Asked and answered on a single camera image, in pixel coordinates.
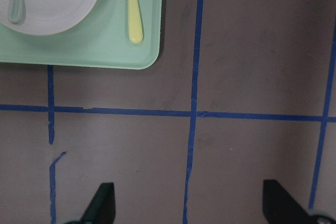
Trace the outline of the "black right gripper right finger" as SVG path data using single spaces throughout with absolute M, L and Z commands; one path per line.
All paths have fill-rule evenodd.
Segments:
M 318 223 L 274 179 L 264 180 L 263 214 L 268 223 Z

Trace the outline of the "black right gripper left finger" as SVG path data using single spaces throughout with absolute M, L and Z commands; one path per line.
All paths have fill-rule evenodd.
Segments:
M 113 224 L 116 218 L 114 183 L 102 183 L 81 217 L 81 223 Z

